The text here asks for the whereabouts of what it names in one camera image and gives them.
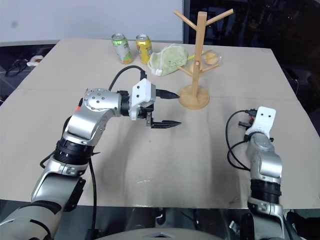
green soda can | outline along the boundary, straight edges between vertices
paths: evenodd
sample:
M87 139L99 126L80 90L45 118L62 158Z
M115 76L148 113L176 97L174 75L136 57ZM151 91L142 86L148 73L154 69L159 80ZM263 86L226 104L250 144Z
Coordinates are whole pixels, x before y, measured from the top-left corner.
M120 63L129 64L133 61L133 56L130 52L128 40L122 33L113 34L112 45L114 47L115 53L117 54Z

wooden mug tree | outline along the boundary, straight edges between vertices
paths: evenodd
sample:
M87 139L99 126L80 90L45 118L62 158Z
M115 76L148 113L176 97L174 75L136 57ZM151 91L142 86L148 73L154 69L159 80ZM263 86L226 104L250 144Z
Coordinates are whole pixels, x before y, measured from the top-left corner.
M206 26L219 21L231 14L234 13L233 9L225 11L218 16L215 16L209 20L207 20L207 13L205 11L198 12L198 19L196 25L182 15L178 11L174 11L174 14L177 15L179 18L182 19L186 24L188 24L191 28L196 31L195 35L195 52L194 52L194 63L193 63L193 73L189 72L188 70L184 69L181 66L178 68L185 72L186 74L192 76L192 85L185 86L179 91L179 102L187 109L197 110L204 108L210 100L210 96L208 91L199 86L199 75L205 71L213 69L218 66L218 64L214 64L209 66L205 69L201 69L201 57L202 57L202 49L204 46L204 39L205 39L205 31Z

wooden round base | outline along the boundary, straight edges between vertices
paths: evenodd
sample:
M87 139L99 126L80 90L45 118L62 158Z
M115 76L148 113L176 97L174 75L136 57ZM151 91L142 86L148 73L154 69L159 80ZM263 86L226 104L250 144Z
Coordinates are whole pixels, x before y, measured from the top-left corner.
M196 97L191 94L192 85L180 89L178 95L179 102L187 109L197 110L204 108L210 100L208 91L202 86L198 86Z

wooden table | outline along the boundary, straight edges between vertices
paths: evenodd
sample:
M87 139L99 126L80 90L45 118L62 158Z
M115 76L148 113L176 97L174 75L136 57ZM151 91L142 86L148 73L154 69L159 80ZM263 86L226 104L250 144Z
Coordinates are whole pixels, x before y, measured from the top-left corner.
M135 43L130 49L136 53ZM166 43L152 43L159 52ZM193 45L183 45L190 54ZM112 118L92 158L99 206L183 208L246 208L250 174L232 168L226 159L225 124L241 109L266 106L277 113L271 136L283 161L282 196L286 209L320 208L320 139L290 88L274 54L266 48L204 46L223 57L223 64L205 72L199 85L208 89L209 104L188 110L177 99L157 99L155 120L181 125L150 129L145 120ZM181 71L153 76L137 57L132 64L148 73L158 89L172 92L191 77ZM108 88L118 62L110 40L65 39L20 84L0 107L0 199L29 201L42 172L40 160L54 150L65 119L73 114L86 88ZM113 90L128 90L139 81L135 69L124 72ZM244 129L230 123L231 144ZM246 145L235 154L248 166ZM79 201L92 205L90 171Z

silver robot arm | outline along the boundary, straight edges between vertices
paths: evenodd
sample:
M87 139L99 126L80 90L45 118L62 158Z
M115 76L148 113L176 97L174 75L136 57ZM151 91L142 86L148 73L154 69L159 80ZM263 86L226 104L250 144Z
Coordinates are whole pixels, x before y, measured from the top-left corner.
M259 107L245 132L249 138L246 155L251 163L251 196L247 201L251 214L242 217L240 239L285 239L283 207L279 204L282 160L269 134L275 115L274 109Z
M110 92L103 88L87 90L77 111L66 121L61 139L49 156L44 171L32 192L31 203L0 223L0 236L5 240L52 240L62 212L78 204L85 180L81 178L94 154L94 147L112 117L145 118L151 128L170 128L180 122L154 122L152 111L156 96L174 99L175 93L156 89L146 78L127 91Z

